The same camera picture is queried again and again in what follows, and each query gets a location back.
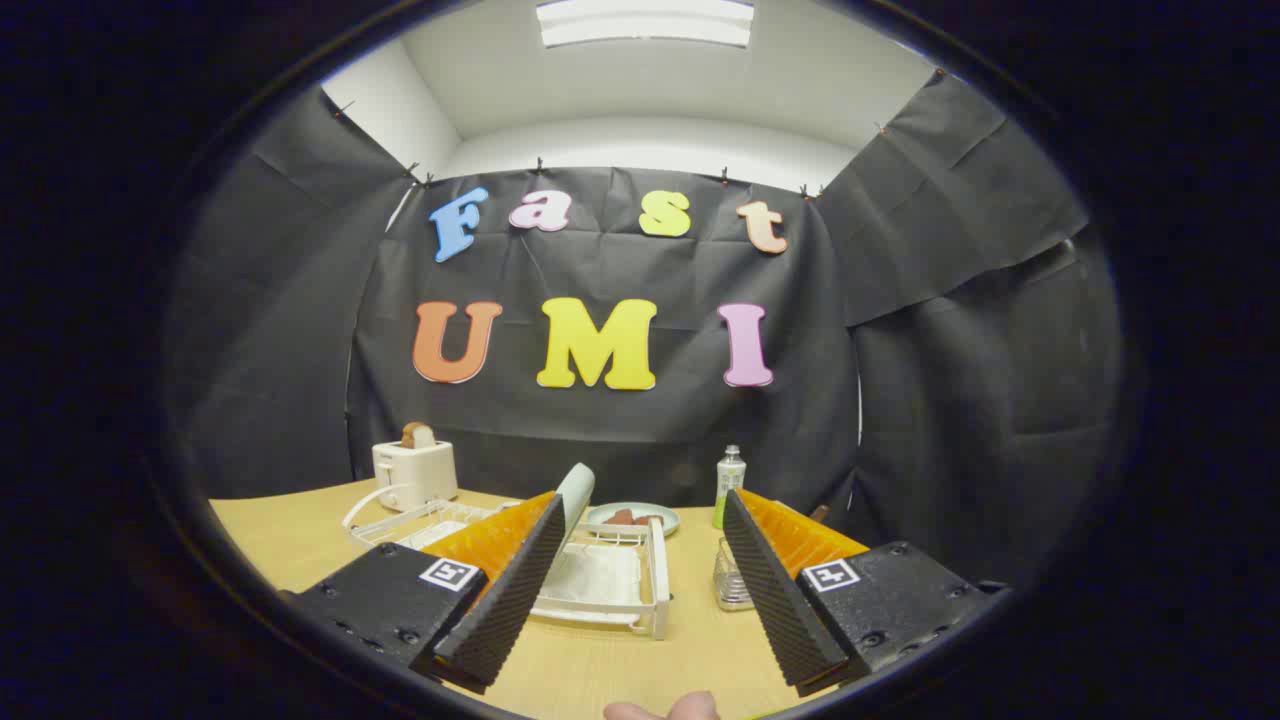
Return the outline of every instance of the ceiling light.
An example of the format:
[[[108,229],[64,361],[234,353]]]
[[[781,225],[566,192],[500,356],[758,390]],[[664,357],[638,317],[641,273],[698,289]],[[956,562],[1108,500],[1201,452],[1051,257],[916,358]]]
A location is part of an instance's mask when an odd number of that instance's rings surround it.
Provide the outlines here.
[[[543,45],[660,37],[746,47],[755,8],[732,0],[559,0],[538,6]]]

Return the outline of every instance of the letter m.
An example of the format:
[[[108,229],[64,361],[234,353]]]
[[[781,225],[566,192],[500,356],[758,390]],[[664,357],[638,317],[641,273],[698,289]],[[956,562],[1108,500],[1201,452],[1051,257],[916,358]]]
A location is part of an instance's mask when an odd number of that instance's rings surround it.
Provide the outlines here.
[[[653,302],[618,302],[599,331],[586,314],[586,306],[576,297],[553,297],[543,302],[543,313],[550,318],[550,332],[547,366],[538,373],[538,384],[572,387],[575,378],[568,369],[570,355],[588,387],[595,386],[611,355],[613,368],[604,375],[605,386],[613,389],[649,389],[657,383],[649,372],[649,320],[658,314]]]

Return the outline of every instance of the dish rack handle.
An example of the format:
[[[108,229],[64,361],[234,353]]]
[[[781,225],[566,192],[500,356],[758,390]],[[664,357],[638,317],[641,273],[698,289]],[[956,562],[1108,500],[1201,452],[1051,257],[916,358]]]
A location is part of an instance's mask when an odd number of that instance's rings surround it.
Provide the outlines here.
[[[653,639],[667,635],[667,606],[671,585],[667,578],[667,539],[658,518],[649,518],[649,577],[653,578]]]
[[[347,516],[342,519],[342,529],[349,530],[351,529],[351,521],[356,518],[356,514],[360,512],[366,505],[369,505],[370,502],[372,502],[372,500],[375,497],[383,495],[384,492],[390,492],[393,489],[407,488],[407,487],[411,487],[411,483],[397,483],[394,486],[387,486],[387,487],[378,488],[374,492],[366,495],[365,497],[361,497],[356,502],[356,505],[353,505],[351,507],[351,511],[347,512]]]

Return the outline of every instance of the foam letter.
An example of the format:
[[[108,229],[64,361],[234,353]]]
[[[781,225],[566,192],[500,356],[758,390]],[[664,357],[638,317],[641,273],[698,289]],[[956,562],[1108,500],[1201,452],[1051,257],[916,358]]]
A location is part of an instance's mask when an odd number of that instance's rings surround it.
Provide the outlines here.
[[[759,305],[721,305],[717,310],[728,325],[728,372],[724,383],[731,387],[760,387],[773,382],[773,372],[764,366],[760,350]]]
[[[413,338],[413,368],[433,383],[465,383],[474,378],[489,354],[489,331],[493,319],[502,315],[502,305],[497,302],[472,302],[467,305],[471,318],[471,332],[467,333],[467,350],[461,360],[445,360],[440,352],[444,342],[444,322],[458,311],[452,302],[424,302],[417,306],[417,337]]]
[[[573,199],[558,190],[540,190],[526,195],[520,208],[511,211],[511,224],[517,228],[539,228],[556,232],[568,225],[568,206]]]
[[[538,373],[538,384],[573,387],[573,373],[568,369],[571,352],[586,387],[595,386],[609,355],[613,356],[613,369],[604,375],[608,387],[649,389],[657,384],[657,378],[649,372],[649,320],[658,314],[653,302],[618,302],[599,331],[586,314],[586,306],[576,297],[553,297],[543,302],[543,313],[552,320],[547,338],[547,368]]]
[[[435,236],[440,238],[440,250],[435,254],[436,263],[443,263],[471,247],[476,238],[467,234],[463,228],[475,229],[480,222],[480,209],[475,202],[484,202],[488,199],[489,191],[477,187],[461,197],[454,197],[448,205],[440,205],[428,215],[435,223]]]
[[[692,220],[685,210],[689,199],[682,192],[655,190],[640,199],[644,214],[640,215],[640,229],[648,234],[680,237],[689,232]]]
[[[769,213],[769,206],[756,200],[739,208],[737,214],[746,218],[746,237],[758,250],[778,254],[787,249],[785,238],[773,237],[773,223],[782,222],[782,213]]]

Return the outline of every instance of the white toaster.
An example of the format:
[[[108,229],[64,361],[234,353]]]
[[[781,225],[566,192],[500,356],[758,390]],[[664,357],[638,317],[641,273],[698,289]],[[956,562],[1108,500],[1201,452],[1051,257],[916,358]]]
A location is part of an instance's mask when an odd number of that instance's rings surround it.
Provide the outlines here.
[[[434,442],[425,447],[402,447],[399,442],[374,446],[374,477],[378,501],[392,510],[412,510],[433,500],[458,496],[458,477],[453,469],[453,445]]]

